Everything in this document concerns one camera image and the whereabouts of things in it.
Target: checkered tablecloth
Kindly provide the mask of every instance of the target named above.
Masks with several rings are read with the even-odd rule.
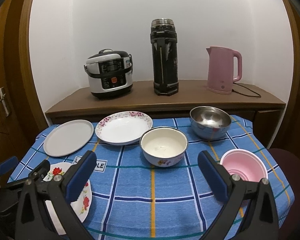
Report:
[[[95,134],[77,152],[61,158],[49,157],[43,150],[43,142],[56,127],[53,125],[38,135],[10,181],[27,177],[44,159],[51,164],[72,163],[76,156],[95,149],[98,159],[107,160],[104,172],[94,171],[90,177],[93,197],[83,223],[95,239],[197,240],[222,206],[215,200],[198,167],[198,153],[207,150],[219,161],[226,151],[242,148],[255,153],[264,162],[281,226],[294,201],[291,187],[275,160],[253,135],[252,123],[235,115],[232,119],[225,137],[211,142],[202,141],[192,132],[188,118],[153,120],[154,127],[176,127],[189,140],[184,159],[170,168],[151,166],[138,143],[107,145],[98,142]],[[226,239],[234,236],[245,209],[243,205]]]

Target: blue gripper pad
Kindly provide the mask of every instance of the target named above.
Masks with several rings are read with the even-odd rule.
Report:
[[[18,158],[12,156],[11,158],[0,163],[0,176],[6,174],[8,171],[14,169],[18,165]]]
[[[92,151],[87,151],[79,162],[72,165],[64,174],[61,190],[65,194],[67,203],[76,201],[96,167],[97,156]]]
[[[222,165],[217,164],[207,151],[199,153],[198,166],[215,198],[222,203],[228,202],[232,182],[226,169]]]

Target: rice cooker lid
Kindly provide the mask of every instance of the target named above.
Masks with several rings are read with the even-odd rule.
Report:
[[[108,60],[119,59],[123,57],[129,57],[128,53],[121,50],[103,49],[87,59],[86,64],[94,64],[97,62],[103,62]]]

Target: floral plate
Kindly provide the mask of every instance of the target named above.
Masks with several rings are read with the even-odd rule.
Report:
[[[72,165],[71,163],[51,164],[50,171],[48,172],[47,176],[43,180],[50,181],[57,174],[64,175],[71,165]],[[88,215],[91,200],[92,200],[92,191],[91,191],[90,180],[88,180],[86,185],[82,189],[82,192],[78,197],[78,200],[71,202],[70,204],[81,222],[83,222]],[[63,229],[61,222],[53,208],[52,202],[50,200],[46,200],[45,203],[57,233],[59,235],[65,235],[66,232]]]
[[[152,128],[152,119],[144,113],[125,111],[102,119],[96,127],[96,135],[112,145],[128,145],[139,141]]]

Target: electric kettle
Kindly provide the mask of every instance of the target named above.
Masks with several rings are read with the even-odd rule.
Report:
[[[218,46],[207,48],[209,53],[208,90],[219,94],[231,94],[234,82],[242,78],[240,52]],[[233,78],[233,58],[238,59],[238,76]]]

